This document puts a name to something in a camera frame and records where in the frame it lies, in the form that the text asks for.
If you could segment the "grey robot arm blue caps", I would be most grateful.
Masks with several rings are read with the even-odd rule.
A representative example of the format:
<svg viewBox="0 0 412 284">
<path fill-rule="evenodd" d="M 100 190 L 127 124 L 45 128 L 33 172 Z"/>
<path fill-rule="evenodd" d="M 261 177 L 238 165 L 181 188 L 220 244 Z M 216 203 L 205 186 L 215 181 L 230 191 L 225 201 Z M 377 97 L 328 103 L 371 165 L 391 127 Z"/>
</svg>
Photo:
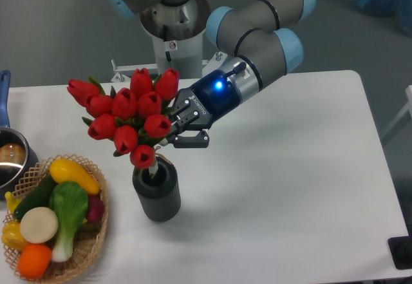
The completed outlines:
<svg viewBox="0 0 412 284">
<path fill-rule="evenodd" d="M 221 117 L 303 61 L 290 25 L 316 0 L 256 0 L 241 10 L 211 10 L 206 0 L 108 0 L 123 17 L 137 16 L 152 38 L 156 68 L 174 68 L 192 86 L 178 92 L 171 132 L 160 141 L 177 148 L 209 144 Z"/>
</svg>

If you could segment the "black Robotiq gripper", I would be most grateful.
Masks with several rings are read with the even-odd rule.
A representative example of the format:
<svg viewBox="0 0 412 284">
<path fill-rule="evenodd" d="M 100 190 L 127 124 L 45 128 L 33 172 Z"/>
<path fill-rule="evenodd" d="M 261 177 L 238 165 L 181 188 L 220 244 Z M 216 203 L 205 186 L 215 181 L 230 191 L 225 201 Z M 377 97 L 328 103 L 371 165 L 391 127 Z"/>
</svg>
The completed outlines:
<svg viewBox="0 0 412 284">
<path fill-rule="evenodd" d="M 207 148 L 210 138 L 206 130 L 215 121 L 238 107 L 241 95 L 233 78 L 238 72 L 214 70 L 188 88 L 178 92 L 173 102 L 169 120 L 171 133 L 160 141 L 161 146 L 173 145 L 176 149 Z M 177 135 L 188 130 L 201 130 L 195 136 Z"/>
</svg>

